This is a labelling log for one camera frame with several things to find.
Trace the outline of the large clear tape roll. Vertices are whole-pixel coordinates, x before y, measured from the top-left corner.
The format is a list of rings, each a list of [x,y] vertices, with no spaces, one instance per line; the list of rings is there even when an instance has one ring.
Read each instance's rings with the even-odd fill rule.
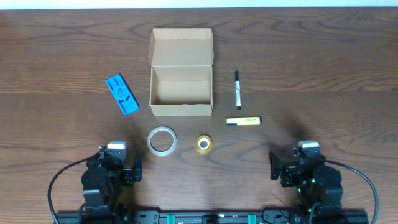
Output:
[[[147,136],[147,147],[156,156],[168,156],[177,148],[177,135],[167,126],[154,128]]]

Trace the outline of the yellow highlighter pen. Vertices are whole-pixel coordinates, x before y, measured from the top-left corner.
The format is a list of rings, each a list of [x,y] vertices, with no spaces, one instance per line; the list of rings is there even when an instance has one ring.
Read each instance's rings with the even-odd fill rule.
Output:
[[[226,124],[228,126],[256,126],[262,124],[260,116],[227,118]]]

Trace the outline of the small yellow tape roll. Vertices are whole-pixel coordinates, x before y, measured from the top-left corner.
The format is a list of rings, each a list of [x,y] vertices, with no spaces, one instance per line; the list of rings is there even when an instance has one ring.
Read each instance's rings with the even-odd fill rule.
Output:
[[[201,135],[195,141],[195,149],[200,154],[208,154],[213,148],[212,138],[208,135]]]

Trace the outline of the blue tape dispenser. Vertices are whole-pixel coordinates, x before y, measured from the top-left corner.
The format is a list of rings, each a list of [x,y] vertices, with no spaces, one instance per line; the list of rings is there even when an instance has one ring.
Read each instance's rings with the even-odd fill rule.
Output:
[[[105,83],[125,116],[139,110],[136,97],[120,73],[106,79]]]

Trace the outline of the black and white marker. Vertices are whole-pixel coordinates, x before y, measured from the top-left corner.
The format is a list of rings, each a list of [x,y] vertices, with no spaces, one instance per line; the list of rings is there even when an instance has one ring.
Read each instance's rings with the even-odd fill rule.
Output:
[[[235,97],[236,97],[236,107],[238,110],[241,109],[241,86],[240,86],[240,79],[239,79],[239,71],[236,70],[234,72],[235,75]]]

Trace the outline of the brown cardboard box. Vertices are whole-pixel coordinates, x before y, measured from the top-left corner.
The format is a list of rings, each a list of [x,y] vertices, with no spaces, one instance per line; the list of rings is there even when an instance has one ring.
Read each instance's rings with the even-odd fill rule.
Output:
[[[213,32],[210,28],[154,28],[149,46],[154,116],[211,116]]]

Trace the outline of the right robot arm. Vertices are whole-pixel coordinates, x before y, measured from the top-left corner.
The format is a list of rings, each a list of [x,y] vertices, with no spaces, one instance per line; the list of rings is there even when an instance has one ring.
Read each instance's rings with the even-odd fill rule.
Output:
[[[307,214],[318,220],[342,215],[341,173],[325,165],[325,156],[308,152],[297,161],[283,162],[271,151],[269,160],[271,180],[280,179],[283,188],[295,187]]]

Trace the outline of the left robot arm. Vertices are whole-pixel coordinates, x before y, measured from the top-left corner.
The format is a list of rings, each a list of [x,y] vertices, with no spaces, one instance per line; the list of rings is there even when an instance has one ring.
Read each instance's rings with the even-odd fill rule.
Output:
[[[115,220],[126,216],[126,209],[119,203],[123,187],[131,187],[142,180],[142,160],[134,159],[125,167],[124,149],[102,149],[88,159],[88,170],[82,175],[83,196],[88,220]]]

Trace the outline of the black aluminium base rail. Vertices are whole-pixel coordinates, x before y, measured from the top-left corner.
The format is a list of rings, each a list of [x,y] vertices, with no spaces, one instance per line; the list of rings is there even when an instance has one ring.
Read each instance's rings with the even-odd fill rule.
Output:
[[[136,211],[121,218],[90,218],[87,213],[58,213],[60,223],[133,223],[133,224],[285,224],[285,223],[368,223],[366,212],[345,211],[335,217],[313,215],[289,210],[262,210],[248,212],[158,212]]]

